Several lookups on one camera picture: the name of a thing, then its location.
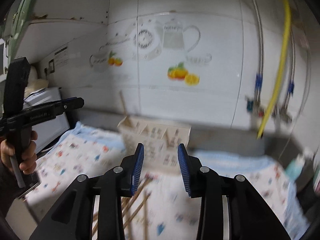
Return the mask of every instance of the label on wall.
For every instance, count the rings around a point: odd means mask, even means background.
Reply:
[[[68,63],[68,47],[64,47],[54,54],[55,68],[63,67]]]

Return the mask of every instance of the hand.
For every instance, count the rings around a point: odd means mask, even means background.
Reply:
[[[20,163],[20,170],[23,171],[24,174],[31,174],[36,169],[36,160],[37,155],[35,153],[36,143],[33,140],[37,140],[38,135],[36,131],[31,132],[31,142],[29,144],[28,149],[26,149],[22,153],[23,162]],[[10,156],[14,155],[14,147],[7,142],[7,140],[3,140],[0,144],[0,154],[2,163],[13,173],[13,168],[10,162]]]

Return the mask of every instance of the yellow pipe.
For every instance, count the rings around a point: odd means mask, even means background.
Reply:
[[[288,41],[290,38],[291,11],[290,11],[289,0],[283,0],[283,4],[284,4],[285,17],[284,17],[284,32],[283,32],[283,41],[282,41],[279,68],[278,68],[275,87],[273,88],[273,94],[270,99],[269,105],[264,113],[261,125],[259,127],[257,139],[261,138],[263,130],[264,130],[264,128],[267,124],[267,121],[270,117],[270,114],[273,111],[275,104],[278,100],[280,88],[281,88],[281,82],[282,82],[282,78],[284,75],[284,66],[285,66],[285,61],[286,61],[286,57],[287,57]]]

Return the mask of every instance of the sleeve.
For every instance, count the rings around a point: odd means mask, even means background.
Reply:
[[[0,213],[5,217],[20,189],[15,176],[0,160]]]

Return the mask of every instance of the silver screw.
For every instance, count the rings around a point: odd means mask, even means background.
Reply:
[[[79,181],[79,182],[82,182],[82,181],[85,181],[87,179],[87,177],[86,177],[86,175],[79,175],[78,176],[78,178],[77,178],[77,180]]]
[[[206,167],[206,166],[202,166],[201,168],[200,168],[200,171],[201,172],[203,172],[203,173],[207,173],[207,172],[209,172],[209,168],[208,167]]]
[[[240,181],[240,182],[243,182],[245,180],[245,178],[242,175],[238,175],[238,176],[236,176],[236,180]]]
[[[113,172],[114,172],[114,173],[120,173],[120,172],[122,172],[122,171],[123,171],[123,168],[120,167],[120,166],[117,166],[117,167],[113,168]]]

